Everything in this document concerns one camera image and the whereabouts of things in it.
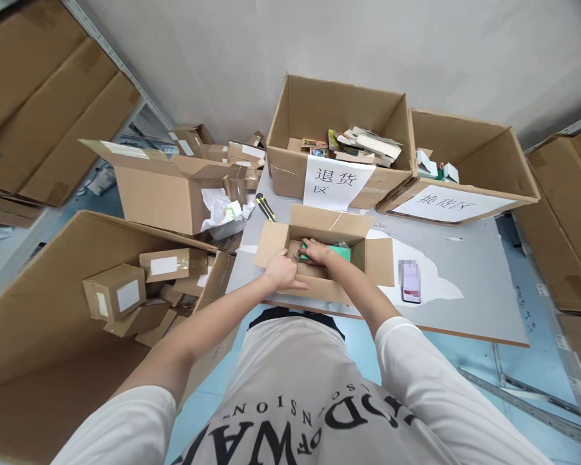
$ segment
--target gray table top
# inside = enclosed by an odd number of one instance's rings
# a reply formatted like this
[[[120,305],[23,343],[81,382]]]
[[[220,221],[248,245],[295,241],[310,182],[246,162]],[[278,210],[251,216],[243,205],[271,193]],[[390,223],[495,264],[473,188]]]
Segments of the gray table top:
[[[299,199],[273,193],[267,166],[263,170],[258,192],[266,197],[280,223],[288,223],[292,204],[301,203]],[[396,307],[403,316],[428,331],[528,345],[523,318],[494,218],[450,227],[381,215],[375,210],[349,209],[349,212],[374,216],[374,228],[421,251],[437,266],[439,277],[457,286],[464,296],[454,300],[438,298],[422,305],[397,304]],[[249,283],[264,272],[252,262],[265,221],[265,215],[257,206],[245,226],[227,292]],[[449,239],[452,237],[461,240],[454,242]],[[353,307],[312,298],[273,293],[265,302],[361,318]]]

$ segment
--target white wall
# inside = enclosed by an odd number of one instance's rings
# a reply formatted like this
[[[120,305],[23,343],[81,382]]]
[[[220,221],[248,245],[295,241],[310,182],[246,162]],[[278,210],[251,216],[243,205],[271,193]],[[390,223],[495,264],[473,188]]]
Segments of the white wall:
[[[269,130],[285,73],[512,125],[581,118],[581,0],[80,0],[176,123]]]

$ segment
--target white paper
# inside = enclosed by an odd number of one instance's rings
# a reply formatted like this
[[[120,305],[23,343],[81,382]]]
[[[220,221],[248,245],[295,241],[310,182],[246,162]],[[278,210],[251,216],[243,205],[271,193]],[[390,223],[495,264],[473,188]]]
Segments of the white paper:
[[[155,258],[150,261],[150,273],[164,274],[164,273],[174,273],[179,269],[176,257],[166,257],[166,258]]]
[[[138,286],[138,280],[131,281],[129,284],[125,284],[118,291],[116,291],[118,296],[118,311],[125,311],[131,307],[134,303],[140,300],[140,289]]]
[[[132,156],[136,158],[146,158],[147,160],[149,160],[148,155],[144,153],[144,150],[139,149],[137,147],[129,147],[128,145],[115,144],[114,142],[101,141],[101,143],[105,145],[108,149],[110,149],[110,152],[112,153]]]
[[[201,275],[198,278],[198,287],[204,287],[207,281],[209,280],[209,274],[211,273],[211,266],[207,266],[207,273]]]
[[[105,295],[97,293],[97,302],[99,302],[99,314],[101,316],[108,316],[108,304],[105,302]]]
[[[374,165],[308,156],[303,204],[346,211],[375,168]]]
[[[191,147],[189,147],[189,145],[187,145],[187,141],[179,140],[178,143],[181,146],[181,148],[183,149],[183,151],[185,152],[185,155],[192,156],[194,154],[194,152],[192,152]]]
[[[256,147],[252,147],[251,145],[243,145],[243,153],[247,153],[248,155],[255,156],[257,158],[264,158],[265,151],[263,149],[257,149]]]
[[[430,185],[394,211],[428,220],[456,223],[487,214],[515,201]]]

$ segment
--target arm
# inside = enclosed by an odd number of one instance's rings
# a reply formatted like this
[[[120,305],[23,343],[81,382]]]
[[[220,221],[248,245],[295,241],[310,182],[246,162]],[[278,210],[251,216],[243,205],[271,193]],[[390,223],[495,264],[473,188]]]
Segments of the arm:
[[[295,279],[297,263],[280,251],[265,274],[193,314],[159,341],[114,393],[138,386],[161,386],[177,404],[196,360],[219,344],[267,295],[277,289],[307,289]]]
[[[386,320],[392,316],[401,316],[381,289],[362,270],[314,239],[304,239],[303,242],[307,248],[301,251],[314,262],[329,269],[368,323],[373,338]]]

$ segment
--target small cardboard box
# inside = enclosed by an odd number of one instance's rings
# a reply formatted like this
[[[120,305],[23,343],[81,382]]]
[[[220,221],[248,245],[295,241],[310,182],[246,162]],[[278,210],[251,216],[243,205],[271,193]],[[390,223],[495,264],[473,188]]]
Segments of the small cardboard box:
[[[351,263],[376,285],[393,286],[392,241],[388,238],[366,239],[373,221],[371,216],[294,204],[290,224],[265,222],[254,265],[266,268],[271,258],[284,248],[288,249],[289,256],[299,257],[304,238],[314,238],[326,244],[346,242],[351,248]],[[278,292],[352,305],[340,284],[329,276],[327,268],[299,263],[297,279],[307,283],[309,289]]]
[[[122,320],[109,322],[103,330],[122,338],[144,333],[157,328],[169,308],[170,302],[162,299],[149,300]]]
[[[116,322],[147,301],[144,270],[123,263],[84,280],[84,291],[95,320]]]
[[[147,282],[189,278],[207,273],[207,252],[199,249],[178,249],[140,254],[140,267]]]
[[[241,167],[174,155],[160,150],[82,140],[114,166],[125,219],[194,236],[210,212],[202,188],[223,188],[224,176],[236,178]]]
[[[431,161],[451,163],[461,184],[414,175],[392,191],[376,210],[436,223],[460,225],[540,199],[536,183],[511,127],[410,110],[417,147],[432,150]]]
[[[377,167],[350,204],[372,209],[417,172],[405,94],[286,76],[267,137],[267,161],[274,192],[303,198],[309,155],[301,151],[302,138],[327,140],[329,129],[343,132],[354,126],[403,144],[391,168]],[[342,161],[338,163],[341,169],[347,166]]]
[[[213,144],[204,124],[177,126],[169,134],[179,146],[181,153],[186,156],[207,158],[207,146]]]

